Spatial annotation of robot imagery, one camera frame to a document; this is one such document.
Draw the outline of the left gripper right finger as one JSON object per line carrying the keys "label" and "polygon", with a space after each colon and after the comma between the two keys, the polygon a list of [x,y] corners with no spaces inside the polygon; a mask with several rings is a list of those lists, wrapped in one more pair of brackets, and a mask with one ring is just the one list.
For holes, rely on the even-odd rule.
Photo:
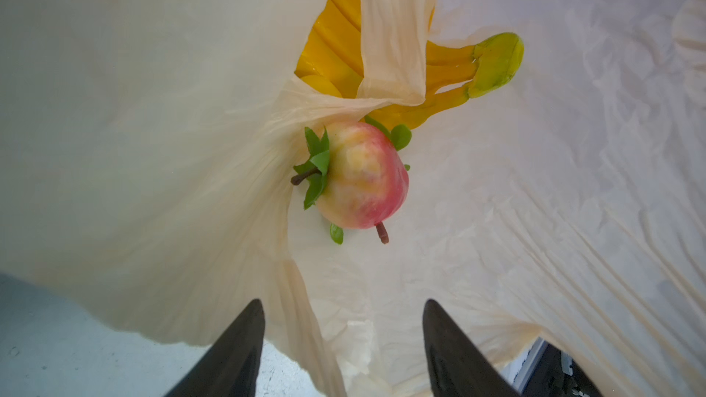
{"label": "left gripper right finger", "polygon": [[422,321],[435,397],[518,397],[437,301],[427,300]]}

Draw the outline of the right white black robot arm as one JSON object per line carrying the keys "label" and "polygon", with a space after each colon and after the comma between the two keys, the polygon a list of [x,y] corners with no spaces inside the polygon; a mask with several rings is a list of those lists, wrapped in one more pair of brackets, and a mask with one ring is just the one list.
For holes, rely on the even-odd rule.
{"label": "right white black robot arm", "polygon": [[551,344],[545,346],[520,394],[531,397],[602,395],[575,360]]}

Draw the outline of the yellow fake banana bunch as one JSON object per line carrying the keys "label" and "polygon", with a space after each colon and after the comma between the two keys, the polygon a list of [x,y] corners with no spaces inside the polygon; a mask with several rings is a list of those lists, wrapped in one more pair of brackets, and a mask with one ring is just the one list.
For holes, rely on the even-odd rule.
{"label": "yellow fake banana bunch", "polygon": [[524,44],[505,32],[461,48],[428,40],[434,0],[327,0],[295,73],[315,90],[344,99],[386,99],[371,117],[411,129],[505,86]]}

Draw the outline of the yellow fake lemon with leaves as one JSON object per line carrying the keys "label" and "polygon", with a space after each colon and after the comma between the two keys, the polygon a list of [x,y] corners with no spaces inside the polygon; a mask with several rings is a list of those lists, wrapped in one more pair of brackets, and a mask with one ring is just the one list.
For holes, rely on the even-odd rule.
{"label": "yellow fake lemon with leaves", "polygon": [[393,142],[377,127],[339,121],[325,127],[330,162],[317,209],[342,229],[376,231],[390,242],[384,222],[406,201],[409,175]]}

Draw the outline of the cream banana print plastic bag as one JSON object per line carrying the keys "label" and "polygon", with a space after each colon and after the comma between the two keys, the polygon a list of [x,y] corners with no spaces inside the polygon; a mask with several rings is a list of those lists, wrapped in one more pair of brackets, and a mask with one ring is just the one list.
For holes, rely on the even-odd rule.
{"label": "cream banana print plastic bag", "polygon": [[428,39],[524,44],[438,113],[348,232],[290,184],[304,129],[386,99],[295,73],[327,0],[1,0],[1,269],[161,343],[253,299],[330,396],[430,392],[441,303],[492,365],[535,339],[606,396],[705,393],[705,0],[434,0]]}

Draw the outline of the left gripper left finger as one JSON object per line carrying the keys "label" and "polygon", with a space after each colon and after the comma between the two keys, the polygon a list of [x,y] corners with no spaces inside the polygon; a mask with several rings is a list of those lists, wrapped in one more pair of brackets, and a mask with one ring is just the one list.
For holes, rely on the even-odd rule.
{"label": "left gripper left finger", "polygon": [[167,397],[254,396],[265,328],[262,302],[250,301]]}

